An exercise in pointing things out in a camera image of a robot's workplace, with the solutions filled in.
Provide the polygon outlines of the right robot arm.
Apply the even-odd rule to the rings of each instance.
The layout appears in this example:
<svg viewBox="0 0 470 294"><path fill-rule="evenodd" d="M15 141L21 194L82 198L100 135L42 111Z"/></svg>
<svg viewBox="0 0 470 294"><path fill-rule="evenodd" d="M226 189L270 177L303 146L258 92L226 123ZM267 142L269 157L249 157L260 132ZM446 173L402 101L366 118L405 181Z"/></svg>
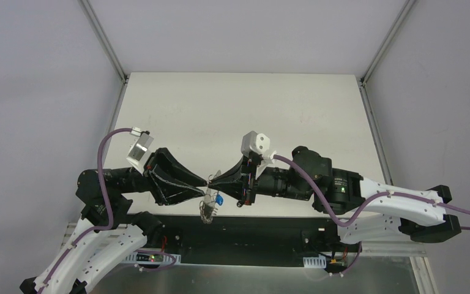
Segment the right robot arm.
<svg viewBox="0 0 470 294"><path fill-rule="evenodd" d="M333 168L329 158L304 146L296 147L287 168L271 166L271 158L252 151L232 169L213 178L209 187L251 205L257 195L312 201L336 228L323 234L331 251L346 244L408 236L417 243L441 243L461 232L457 216L446 212L447 186L410 190Z"/></svg>

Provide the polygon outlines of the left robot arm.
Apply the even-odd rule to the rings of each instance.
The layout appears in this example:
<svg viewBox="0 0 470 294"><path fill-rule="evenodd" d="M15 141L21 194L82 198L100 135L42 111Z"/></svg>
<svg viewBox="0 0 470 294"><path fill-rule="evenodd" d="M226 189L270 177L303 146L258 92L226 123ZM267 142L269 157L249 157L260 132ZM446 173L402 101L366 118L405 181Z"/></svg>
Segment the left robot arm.
<svg viewBox="0 0 470 294"><path fill-rule="evenodd" d="M180 164L166 148L133 149L127 168L85 170L76 196L84 203L80 219L48 268L25 279L23 293L89 293L116 265L132 254L176 263L169 252L172 230L154 214L130 214L129 193L150 193L160 206L204 195L207 182Z"/></svg>

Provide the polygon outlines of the left circuit board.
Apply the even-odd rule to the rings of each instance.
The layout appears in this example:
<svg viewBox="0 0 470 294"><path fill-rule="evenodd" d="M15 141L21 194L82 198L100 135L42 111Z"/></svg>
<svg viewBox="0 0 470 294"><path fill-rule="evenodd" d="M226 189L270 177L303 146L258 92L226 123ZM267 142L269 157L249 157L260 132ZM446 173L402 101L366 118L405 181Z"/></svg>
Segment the left circuit board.
<svg viewBox="0 0 470 294"><path fill-rule="evenodd" d="M121 264L139 264L139 265L169 265L174 263L178 265L181 263L181 255L179 254L148 254L141 252L133 252L126 256Z"/></svg>

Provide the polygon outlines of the circuit board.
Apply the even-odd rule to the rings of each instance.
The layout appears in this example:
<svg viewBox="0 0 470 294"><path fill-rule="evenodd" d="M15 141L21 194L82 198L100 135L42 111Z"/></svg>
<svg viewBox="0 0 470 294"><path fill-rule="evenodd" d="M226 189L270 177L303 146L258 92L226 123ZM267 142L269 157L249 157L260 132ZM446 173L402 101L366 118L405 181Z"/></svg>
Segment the circuit board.
<svg viewBox="0 0 470 294"><path fill-rule="evenodd" d="M126 256L121 264L139 264L139 265L169 265L174 263L178 265L181 263L181 255L179 254L148 254L141 252L133 252Z"/></svg>
<svg viewBox="0 0 470 294"><path fill-rule="evenodd" d="M303 257L304 268L321 268L327 272L340 272L347 269L345 263L330 261L323 255L317 257Z"/></svg>

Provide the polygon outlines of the right circuit board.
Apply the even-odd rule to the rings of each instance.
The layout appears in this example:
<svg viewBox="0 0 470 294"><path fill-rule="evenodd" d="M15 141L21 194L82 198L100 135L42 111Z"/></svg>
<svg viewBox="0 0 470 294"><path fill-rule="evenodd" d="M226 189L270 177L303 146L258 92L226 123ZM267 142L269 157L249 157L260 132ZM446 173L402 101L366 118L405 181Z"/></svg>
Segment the right circuit board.
<svg viewBox="0 0 470 294"><path fill-rule="evenodd" d="M327 272L340 272L347 269L345 263L330 261L323 255L317 257L303 257L304 268L321 268Z"/></svg>

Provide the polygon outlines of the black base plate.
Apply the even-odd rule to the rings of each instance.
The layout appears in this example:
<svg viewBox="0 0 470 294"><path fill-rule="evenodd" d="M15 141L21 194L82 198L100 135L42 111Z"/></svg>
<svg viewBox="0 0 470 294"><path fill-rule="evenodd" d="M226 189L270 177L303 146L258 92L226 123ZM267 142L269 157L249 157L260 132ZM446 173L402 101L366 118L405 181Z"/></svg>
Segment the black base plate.
<svg viewBox="0 0 470 294"><path fill-rule="evenodd" d="M305 257L343 252L337 229L319 217L159 215L167 250L191 265L300 267Z"/></svg>

